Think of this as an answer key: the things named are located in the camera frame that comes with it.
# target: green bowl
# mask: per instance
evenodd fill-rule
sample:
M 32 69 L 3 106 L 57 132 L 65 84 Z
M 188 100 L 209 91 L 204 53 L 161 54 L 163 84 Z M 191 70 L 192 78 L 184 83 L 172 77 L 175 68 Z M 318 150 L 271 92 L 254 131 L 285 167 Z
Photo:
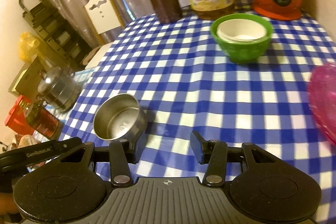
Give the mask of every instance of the green bowl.
M 266 30 L 267 35 L 260 40 L 254 42 L 228 42 L 218 37 L 217 28 L 218 25 L 224 21 L 231 19 L 248 19 L 262 24 Z M 210 33 L 214 37 L 216 43 L 221 49 L 230 57 L 233 63 L 255 63 L 258 57 L 262 56 L 266 49 L 269 47 L 271 36 L 273 33 L 273 27 L 270 22 L 264 18 L 246 13 L 234 13 L 223 16 L 217 19 L 210 27 Z

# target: stacked bowls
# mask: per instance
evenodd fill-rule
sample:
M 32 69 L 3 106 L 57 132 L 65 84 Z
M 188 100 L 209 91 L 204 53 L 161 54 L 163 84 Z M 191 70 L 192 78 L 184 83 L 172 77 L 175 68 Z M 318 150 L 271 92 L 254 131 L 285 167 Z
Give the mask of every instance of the stacked bowls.
M 210 32 L 233 63 L 255 63 L 269 47 L 273 27 L 258 15 L 235 13 L 217 19 Z

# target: black circular pad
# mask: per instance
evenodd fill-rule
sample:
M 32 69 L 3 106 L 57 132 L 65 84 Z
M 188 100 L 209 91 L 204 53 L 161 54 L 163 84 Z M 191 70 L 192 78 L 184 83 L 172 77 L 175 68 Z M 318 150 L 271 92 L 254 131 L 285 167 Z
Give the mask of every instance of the black circular pad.
M 46 198 L 65 198 L 76 191 L 76 181 L 69 177 L 56 175 L 42 180 L 37 189 Z
M 315 213 L 321 196 L 313 178 L 280 160 L 249 166 L 229 192 L 237 208 L 266 223 L 303 221 Z
M 28 219 L 69 222 L 96 209 L 106 195 L 106 187 L 87 165 L 81 168 L 77 162 L 50 162 L 21 178 L 13 195 L 20 213 Z
M 270 198 L 286 199 L 296 194 L 297 186 L 295 182 L 290 179 L 270 177 L 259 182 L 259 190 Z

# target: table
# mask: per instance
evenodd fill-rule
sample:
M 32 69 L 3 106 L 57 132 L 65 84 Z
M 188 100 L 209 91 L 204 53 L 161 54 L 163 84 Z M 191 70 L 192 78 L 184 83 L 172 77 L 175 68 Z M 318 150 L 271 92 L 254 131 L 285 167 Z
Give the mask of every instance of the table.
M 250 2 L 237 0 L 237 10 L 253 13 Z M 109 97 L 130 93 L 149 121 L 147 147 L 130 166 L 135 177 L 202 178 L 206 166 L 189 147 L 192 130 L 229 146 L 252 142 L 312 176 L 322 188 L 316 221 L 335 223 L 336 148 L 315 127 L 306 87 L 315 66 L 335 61 L 336 46 L 306 14 L 271 23 L 270 49 L 257 64 L 242 66 L 211 38 L 211 21 L 186 15 L 161 25 L 151 15 L 131 22 L 95 68 L 61 139 L 107 145 L 92 132 L 94 114 Z M 108 165 L 98 165 L 97 173 L 108 179 Z M 239 166 L 228 166 L 227 180 L 237 174 Z

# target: white bowl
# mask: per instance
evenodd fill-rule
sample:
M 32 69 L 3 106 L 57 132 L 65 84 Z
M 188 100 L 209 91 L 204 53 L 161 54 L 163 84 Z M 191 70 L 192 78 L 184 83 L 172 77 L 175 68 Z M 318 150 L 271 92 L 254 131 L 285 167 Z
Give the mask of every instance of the white bowl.
M 219 24 L 217 35 L 228 42 L 252 42 L 265 37 L 267 30 L 253 20 L 231 19 Z

